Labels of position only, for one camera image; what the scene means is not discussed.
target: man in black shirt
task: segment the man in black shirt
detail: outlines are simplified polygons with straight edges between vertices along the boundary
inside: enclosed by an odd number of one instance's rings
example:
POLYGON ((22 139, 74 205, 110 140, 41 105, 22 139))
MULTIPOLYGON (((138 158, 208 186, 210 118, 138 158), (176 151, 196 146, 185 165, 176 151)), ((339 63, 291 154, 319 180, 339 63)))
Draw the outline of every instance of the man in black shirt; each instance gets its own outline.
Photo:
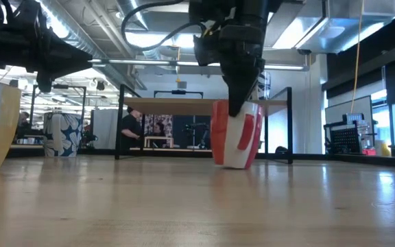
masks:
POLYGON ((128 107, 129 115, 121 120, 121 150, 129 150, 139 144, 140 139, 140 117, 141 113, 128 107))

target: artwork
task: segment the artwork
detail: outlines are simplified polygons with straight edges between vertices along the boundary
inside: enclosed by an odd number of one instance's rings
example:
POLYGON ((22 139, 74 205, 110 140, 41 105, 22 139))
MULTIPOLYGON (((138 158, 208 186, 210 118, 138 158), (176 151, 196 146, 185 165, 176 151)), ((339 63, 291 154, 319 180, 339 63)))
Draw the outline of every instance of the artwork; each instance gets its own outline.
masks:
POLYGON ((46 157, 75 157, 82 138, 81 117, 69 113, 45 113, 44 149, 46 157))
POLYGON ((149 134, 154 131, 154 124, 156 123, 164 124, 164 132, 166 137, 173 136, 173 115, 146 115, 145 116, 145 129, 144 133, 149 134))

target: yellow cable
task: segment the yellow cable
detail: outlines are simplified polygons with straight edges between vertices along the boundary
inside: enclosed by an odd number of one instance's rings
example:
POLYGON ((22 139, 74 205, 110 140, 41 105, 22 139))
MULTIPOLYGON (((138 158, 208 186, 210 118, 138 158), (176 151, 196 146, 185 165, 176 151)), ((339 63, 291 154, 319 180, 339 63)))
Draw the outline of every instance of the yellow cable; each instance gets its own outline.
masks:
POLYGON ((357 34, 357 52, 356 52, 356 68, 355 68, 355 87, 353 89, 353 99, 351 101, 351 111, 353 113, 353 106, 355 106, 355 98, 356 98, 356 88, 357 88, 357 77, 359 74, 359 54, 361 51, 361 29, 362 29, 362 15, 363 15, 363 7, 365 5, 365 0, 362 0, 361 6, 361 16, 359 17, 359 33, 357 34))
MULTIPOLYGON (((181 47, 178 47, 178 61, 180 58, 181 58, 181 47)), ((180 70, 180 67, 178 66, 178 78, 176 79, 177 83, 181 82, 181 79, 179 78, 179 70, 180 70)))

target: electronics equipment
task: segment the electronics equipment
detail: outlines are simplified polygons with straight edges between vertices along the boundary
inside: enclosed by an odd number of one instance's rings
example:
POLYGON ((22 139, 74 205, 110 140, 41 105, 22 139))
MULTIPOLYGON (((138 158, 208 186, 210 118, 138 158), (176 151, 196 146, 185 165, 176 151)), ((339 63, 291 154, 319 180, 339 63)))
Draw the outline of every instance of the electronics equipment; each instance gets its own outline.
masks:
POLYGON ((342 121, 324 125, 327 154, 372 154, 370 127, 361 113, 342 115, 342 121))

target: wooden tabletop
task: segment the wooden tabletop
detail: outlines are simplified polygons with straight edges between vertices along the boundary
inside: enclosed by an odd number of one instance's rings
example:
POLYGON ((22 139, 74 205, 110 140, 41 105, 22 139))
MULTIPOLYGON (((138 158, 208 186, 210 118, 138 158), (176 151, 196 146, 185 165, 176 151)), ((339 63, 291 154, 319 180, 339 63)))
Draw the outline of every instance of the wooden tabletop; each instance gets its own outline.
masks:
POLYGON ((36 148, 44 148, 44 145, 12 144, 10 148, 36 149, 36 148))
MULTIPOLYGON (((213 103, 219 99, 163 99, 125 97, 124 104, 144 114, 211 116, 213 103)), ((284 100, 252 100, 272 115, 287 107, 284 100)))
MULTIPOLYGON (((140 148, 130 148, 133 151, 139 151, 140 148)), ((159 151, 159 152, 211 152, 211 150, 199 149, 183 149, 183 148, 144 148, 144 151, 159 151)))

